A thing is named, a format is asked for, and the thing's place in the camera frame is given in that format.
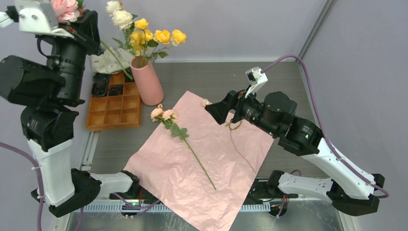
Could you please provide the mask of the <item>white rose stem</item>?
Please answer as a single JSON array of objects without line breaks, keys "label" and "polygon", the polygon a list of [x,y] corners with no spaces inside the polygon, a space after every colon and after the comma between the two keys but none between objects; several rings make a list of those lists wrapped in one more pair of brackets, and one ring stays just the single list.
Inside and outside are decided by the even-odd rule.
[{"label": "white rose stem", "polygon": [[121,48],[130,49],[130,35],[134,32],[135,25],[133,19],[137,17],[135,14],[131,14],[124,9],[121,0],[111,0],[107,2],[105,11],[109,14],[113,24],[118,27],[124,34],[125,41],[118,42]]}]

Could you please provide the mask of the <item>peach rose stem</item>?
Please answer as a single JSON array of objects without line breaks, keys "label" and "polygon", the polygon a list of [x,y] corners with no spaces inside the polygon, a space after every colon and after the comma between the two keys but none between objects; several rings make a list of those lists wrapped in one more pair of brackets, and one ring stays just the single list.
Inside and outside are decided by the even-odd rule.
[{"label": "peach rose stem", "polygon": [[211,177],[209,176],[207,170],[203,166],[201,160],[198,158],[196,152],[192,149],[191,145],[189,144],[187,138],[189,137],[188,129],[180,127],[176,120],[178,119],[177,113],[174,110],[164,110],[162,104],[158,104],[158,106],[152,110],[150,118],[153,122],[162,123],[165,129],[170,131],[170,136],[173,138],[178,137],[181,141],[183,141],[190,152],[193,154],[195,160],[197,161],[198,165],[200,166],[201,170],[207,177],[208,181],[210,182],[212,188],[216,191],[217,188],[212,181]]}]

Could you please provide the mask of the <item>purple and pink wrapping paper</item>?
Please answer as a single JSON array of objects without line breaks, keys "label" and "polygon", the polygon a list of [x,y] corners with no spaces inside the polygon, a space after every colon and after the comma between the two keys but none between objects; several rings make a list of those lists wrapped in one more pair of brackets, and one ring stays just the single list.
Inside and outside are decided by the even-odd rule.
[{"label": "purple and pink wrapping paper", "polygon": [[128,160],[125,170],[168,208],[201,231],[231,228],[273,138],[244,121],[230,130],[219,125],[202,106],[203,99],[187,91],[174,106],[176,123],[187,138],[215,191],[193,154],[179,138],[159,124]]}]

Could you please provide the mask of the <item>pink rose stem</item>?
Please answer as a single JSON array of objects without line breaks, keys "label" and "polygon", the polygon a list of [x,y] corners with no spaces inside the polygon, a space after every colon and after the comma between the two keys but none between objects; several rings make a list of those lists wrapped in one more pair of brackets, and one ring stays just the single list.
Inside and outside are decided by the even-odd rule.
[{"label": "pink rose stem", "polygon": [[[52,0],[52,8],[59,23],[74,23],[83,15],[84,7],[82,0]],[[111,49],[102,42],[103,46],[113,54]]]}]

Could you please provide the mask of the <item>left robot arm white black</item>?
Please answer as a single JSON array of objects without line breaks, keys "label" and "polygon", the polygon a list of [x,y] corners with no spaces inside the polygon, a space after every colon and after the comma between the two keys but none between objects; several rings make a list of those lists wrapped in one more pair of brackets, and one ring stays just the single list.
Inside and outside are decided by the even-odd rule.
[{"label": "left robot arm white black", "polygon": [[46,64],[10,55],[0,62],[0,94],[10,103],[24,106],[22,131],[31,159],[41,173],[31,195],[47,203],[55,217],[62,217],[92,203],[98,197],[136,198],[140,180],[129,171],[94,174],[70,166],[74,138],[73,108],[80,98],[88,55],[101,54],[98,14],[85,10],[74,23],[57,25],[65,36],[36,33],[37,42],[52,46]]}]

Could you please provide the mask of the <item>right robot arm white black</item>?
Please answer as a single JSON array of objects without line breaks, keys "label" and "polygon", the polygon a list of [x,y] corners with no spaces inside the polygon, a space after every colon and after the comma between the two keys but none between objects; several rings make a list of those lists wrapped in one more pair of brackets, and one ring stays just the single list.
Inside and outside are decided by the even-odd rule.
[{"label": "right robot arm white black", "polygon": [[327,174],[327,178],[307,178],[274,170],[266,187],[274,198],[305,195],[330,203],[338,211],[362,216],[378,211],[380,199],[374,195],[385,182],[381,174],[370,174],[352,164],[326,141],[321,129],[312,121],[295,115],[296,102],[283,92],[269,93],[263,102],[254,94],[230,91],[218,103],[205,110],[218,124],[234,111],[232,123],[246,120],[278,140],[284,150],[299,156]]}]

